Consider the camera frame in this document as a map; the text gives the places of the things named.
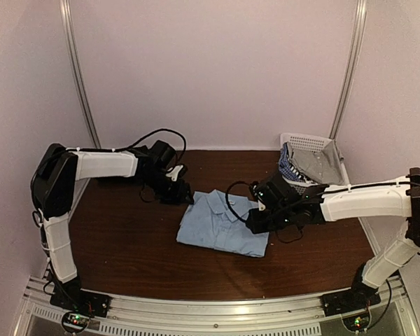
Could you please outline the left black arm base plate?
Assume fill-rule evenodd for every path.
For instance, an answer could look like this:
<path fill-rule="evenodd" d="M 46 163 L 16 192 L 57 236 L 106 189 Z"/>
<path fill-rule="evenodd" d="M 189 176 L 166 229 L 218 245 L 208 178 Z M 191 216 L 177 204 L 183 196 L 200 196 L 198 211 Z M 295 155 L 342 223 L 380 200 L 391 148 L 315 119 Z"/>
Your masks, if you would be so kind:
<path fill-rule="evenodd" d="M 111 297 L 105 294 L 82 290 L 77 286 L 56 287 L 50 298 L 50 304 L 56 307 L 78 312 L 89 317 L 106 318 Z"/>

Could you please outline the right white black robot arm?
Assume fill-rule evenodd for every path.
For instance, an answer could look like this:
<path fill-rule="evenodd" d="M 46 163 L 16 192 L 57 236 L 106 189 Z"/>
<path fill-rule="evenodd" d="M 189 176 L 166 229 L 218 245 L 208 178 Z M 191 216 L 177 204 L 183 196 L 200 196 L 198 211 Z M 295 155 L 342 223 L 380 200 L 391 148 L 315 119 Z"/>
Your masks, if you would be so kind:
<path fill-rule="evenodd" d="M 405 219 L 389 245 L 357 271 L 345 293 L 349 308 L 361 308 L 377 289 L 416 254 L 420 254 L 420 168 L 393 180 L 359 185 L 311 185 L 299 194 L 280 173 L 251 186 L 257 208 L 248 213 L 247 228 L 254 234 L 273 232 L 288 225 L 347 218 L 396 216 Z"/>

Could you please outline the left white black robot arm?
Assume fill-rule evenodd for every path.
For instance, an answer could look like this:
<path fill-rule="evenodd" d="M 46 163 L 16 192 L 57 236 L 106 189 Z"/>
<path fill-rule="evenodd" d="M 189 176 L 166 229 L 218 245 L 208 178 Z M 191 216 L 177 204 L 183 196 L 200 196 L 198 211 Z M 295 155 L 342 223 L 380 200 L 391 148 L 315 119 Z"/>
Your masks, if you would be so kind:
<path fill-rule="evenodd" d="M 127 149 L 66 148 L 51 144 L 30 182 L 32 218 L 41 231 L 60 300 L 72 311 L 87 303 L 71 250 L 69 217 L 78 181 L 100 178 L 136 179 L 163 204 L 193 204 L 184 164 L 169 163 L 176 151 L 164 141 Z"/>

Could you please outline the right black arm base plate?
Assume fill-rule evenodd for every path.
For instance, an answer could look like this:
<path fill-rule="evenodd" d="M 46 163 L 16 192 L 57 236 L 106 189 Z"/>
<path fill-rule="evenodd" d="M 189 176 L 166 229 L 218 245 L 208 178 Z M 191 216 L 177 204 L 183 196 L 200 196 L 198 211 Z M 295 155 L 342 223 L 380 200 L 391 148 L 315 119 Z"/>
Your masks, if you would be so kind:
<path fill-rule="evenodd" d="M 377 305 L 381 298 L 377 289 L 353 289 L 341 290 L 321 296 L 325 316 L 345 314 Z"/>

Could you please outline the light blue long sleeve shirt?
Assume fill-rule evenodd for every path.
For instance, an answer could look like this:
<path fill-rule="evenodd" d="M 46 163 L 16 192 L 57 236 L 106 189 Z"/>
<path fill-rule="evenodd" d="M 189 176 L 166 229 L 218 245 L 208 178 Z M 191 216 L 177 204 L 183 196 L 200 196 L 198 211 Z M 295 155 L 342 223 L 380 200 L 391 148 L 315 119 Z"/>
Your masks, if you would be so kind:
<path fill-rule="evenodd" d="M 262 258 L 269 234 L 253 234 L 243 223 L 258 205 L 247 197 L 225 195 L 219 190 L 196 191 L 195 203 L 181 219 L 176 241 L 216 251 Z"/>

